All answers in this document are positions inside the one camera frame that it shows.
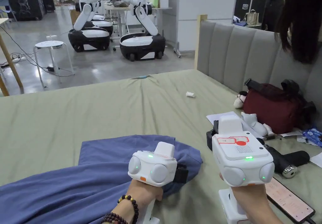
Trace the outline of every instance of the hand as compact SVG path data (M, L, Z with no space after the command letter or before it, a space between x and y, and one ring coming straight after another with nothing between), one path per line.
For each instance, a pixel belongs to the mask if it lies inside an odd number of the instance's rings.
M231 187L231 189L252 223L282 223L269 206L264 184Z
M132 180L126 195L130 195L136 201L138 209L141 210L147 207L153 199L162 200L163 189Z

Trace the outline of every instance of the green bedsheet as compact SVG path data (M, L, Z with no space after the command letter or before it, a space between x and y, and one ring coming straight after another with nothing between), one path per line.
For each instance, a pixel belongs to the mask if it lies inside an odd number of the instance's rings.
M186 92L196 98L186 97ZM161 223L227 223L219 178L206 131L206 115L234 111L236 93L196 70L152 75L55 91L0 98L0 185L50 170L77 165L81 143L132 134L160 134L200 150L197 177L180 193L158 203ZM322 148L295 139L269 141L282 154ZM309 163L293 179L276 178L309 203L322 223L322 169ZM277 208L284 223L291 223Z

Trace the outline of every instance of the concrete floor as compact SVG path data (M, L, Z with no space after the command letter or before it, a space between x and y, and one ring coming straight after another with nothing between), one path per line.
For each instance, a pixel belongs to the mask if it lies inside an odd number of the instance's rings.
M46 14L41 21L19 22L19 27L13 22L11 29L4 27L27 53L32 53L35 44L45 41L48 35L57 35L57 40L67 44L75 75L61 77L62 83L59 83L56 76L41 70L44 84L47 86L46 91L193 68L193 55L186 55L178 59L170 47L165 49L162 60L136 62L126 60L119 49L116 52L112 51L114 43L111 43L106 51L76 53L68 41L67 32L71 28L68 7L57 7L55 13ZM10 53L24 53L1 28L0 33ZM53 54L58 67L70 70L67 55L63 49L55 49ZM38 50L37 56L40 66L52 66L47 49ZM4 55L1 54L0 62L5 61ZM7 67L3 73L10 95L43 91L36 66L31 65L28 61L16 63L15 66L24 89L23 91L19 89L10 67ZM62 76L70 75L69 72L63 70L60 70L60 74Z

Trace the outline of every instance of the phone screen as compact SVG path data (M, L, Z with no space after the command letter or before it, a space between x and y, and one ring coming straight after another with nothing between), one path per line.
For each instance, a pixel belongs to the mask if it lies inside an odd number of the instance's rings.
M267 195L286 213L292 216L295 221L301 222L314 212L310 206L276 179L272 178L271 182L265 184L265 186Z

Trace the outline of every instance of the white controller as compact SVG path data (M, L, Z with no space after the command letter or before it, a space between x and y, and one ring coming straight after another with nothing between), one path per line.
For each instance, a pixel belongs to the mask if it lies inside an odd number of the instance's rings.
M159 142L154 152L137 151L129 162L128 174L132 179L149 185L162 187L175 178L177 161L173 158L175 146ZM151 217L155 200L146 210L140 210L137 224L159 224L160 220Z
M212 138L213 154L229 186L269 183L274 174L273 157L248 131L243 131L238 116L223 116L219 134ZM231 188L219 191L228 224L249 223Z

